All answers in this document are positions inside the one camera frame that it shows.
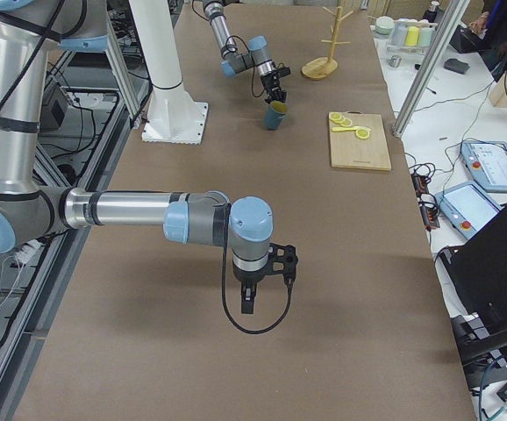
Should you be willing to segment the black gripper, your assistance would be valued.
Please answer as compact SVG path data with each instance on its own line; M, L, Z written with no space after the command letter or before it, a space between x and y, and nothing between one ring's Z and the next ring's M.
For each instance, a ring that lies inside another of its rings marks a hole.
M287 98L287 91L284 89L281 89L280 86L280 75L278 71L272 71L265 75L261 76L261 82L263 85L263 88L265 90L266 97L264 101L267 104L270 104L274 98L272 97L271 93L275 93L275 100L280 102L285 102Z
M266 276L266 269L260 268L254 271L246 271L235 265L232 266L234 277L242 283L240 311L242 314L253 314L254 304L257 293L257 282L260 282Z

